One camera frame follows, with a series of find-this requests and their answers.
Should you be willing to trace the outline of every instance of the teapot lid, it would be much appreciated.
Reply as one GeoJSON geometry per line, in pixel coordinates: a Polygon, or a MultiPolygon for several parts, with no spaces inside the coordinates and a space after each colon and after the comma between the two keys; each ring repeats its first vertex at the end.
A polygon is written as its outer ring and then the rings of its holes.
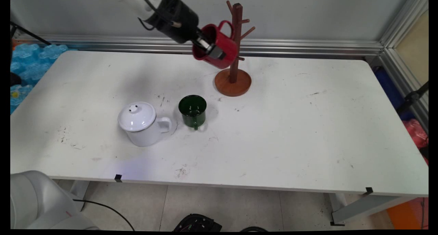
{"type": "Polygon", "coordinates": [[[119,113],[119,126],[129,132],[138,132],[149,127],[157,114],[152,105],[146,102],[135,102],[126,105],[119,113]]]}

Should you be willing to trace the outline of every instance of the red mug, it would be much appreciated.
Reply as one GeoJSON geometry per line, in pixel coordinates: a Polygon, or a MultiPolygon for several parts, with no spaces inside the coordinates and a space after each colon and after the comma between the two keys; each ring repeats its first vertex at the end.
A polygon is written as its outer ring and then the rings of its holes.
{"type": "Polygon", "coordinates": [[[215,26],[214,24],[208,24],[201,29],[202,33],[206,35],[206,37],[210,37],[211,39],[216,39],[215,44],[226,54],[225,57],[221,59],[214,59],[208,56],[204,51],[202,51],[199,47],[193,45],[192,54],[197,60],[204,60],[211,65],[217,68],[226,68],[230,66],[237,57],[237,45],[233,41],[234,38],[234,27],[233,25],[227,21],[222,20],[219,26],[215,26]],[[222,26],[228,23],[231,27],[231,36],[227,37],[220,30],[222,26]]]}

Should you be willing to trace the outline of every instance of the wooden mug tree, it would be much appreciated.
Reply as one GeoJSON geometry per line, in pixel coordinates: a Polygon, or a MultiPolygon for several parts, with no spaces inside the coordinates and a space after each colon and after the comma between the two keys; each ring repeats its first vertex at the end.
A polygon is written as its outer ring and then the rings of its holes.
{"type": "MultiPolygon", "coordinates": [[[[249,19],[242,20],[243,7],[240,3],[236,3],[231,7],[230,1],[227,1],[233,17],[234,41],[237,45],[237,53],[241,49],[241,40],[250,34],[255,27],[253,26],[245,34],[242,34],[242,24],[248,23],[249,19]]],[[[215,77],[215,85],[218,91],[226,96],[240,96],[246,93],[251,86],[251,77],[244,70],[239,69],[239,61],[244,61],[242,57],[236,57],[236,60],[231,64],[230,68],[220,71],[215,77]]]]}

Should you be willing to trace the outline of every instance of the green mug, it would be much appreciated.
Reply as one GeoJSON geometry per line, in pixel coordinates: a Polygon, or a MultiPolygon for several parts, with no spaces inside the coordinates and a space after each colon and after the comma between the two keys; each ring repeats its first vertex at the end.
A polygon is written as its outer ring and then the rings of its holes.
{"type": "Polygon", "coordinates": [[[198,95],[189,95],[181,99],[178,108],[183,115],[184,124],[197,130],[205,122],[207,102],[198,95]]]}

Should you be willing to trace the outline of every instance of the blue object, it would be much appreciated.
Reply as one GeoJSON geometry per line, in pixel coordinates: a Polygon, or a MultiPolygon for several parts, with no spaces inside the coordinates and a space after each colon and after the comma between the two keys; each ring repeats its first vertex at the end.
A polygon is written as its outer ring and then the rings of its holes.
{"type": "Polygon", "coordinates": [[[50,66],[48,63],[40,64],[36,62],[28,65],[26,71],[22,72],[19,76],[25,84],[35,86],[50,66]]]}
{"type": "Polygon", "coordinates": [[[69,49],[66,45],[17,45],[12,52],[11,72],[20,76],[22,85],[11,87],[11,115],[27,94],[44,76],[58,57],[69,49]]]}
{"type": "Polygon", "coordinates": [[[26,71],[26,68],[20,64],[20,62],[11,63],[11,73],[19,75],[20,73],[26,71]]]}
{"type": "MultiPolygon", "coordinates": [[[[385,69],[383,67],[379,67],[374,72],[374,75],[376,75],[377,80],[382,86],[383,91],[385,91],[386,96],[389,98],[389,101],[391,101],[394,109],[400,107],[400,105],[404,103],[405,99],[404,97],[402,97],[399,90],[397,90],[396,86],[392,82],[391,78],[388,76],[388,73],[386,73],[385,69]]],[[[409,110],[400,115],[400,119],[402,121],[408,121],[413,118],[415,118],[415,116],[409,110]]]]}
{"type": "Polygon", "coordinates": [[[12,112],[22,103],[26,96],[33,89],[33,86],[26,85],[22,87],[21,85],[14,85],[11,87],[11,115],[12,112]]]}

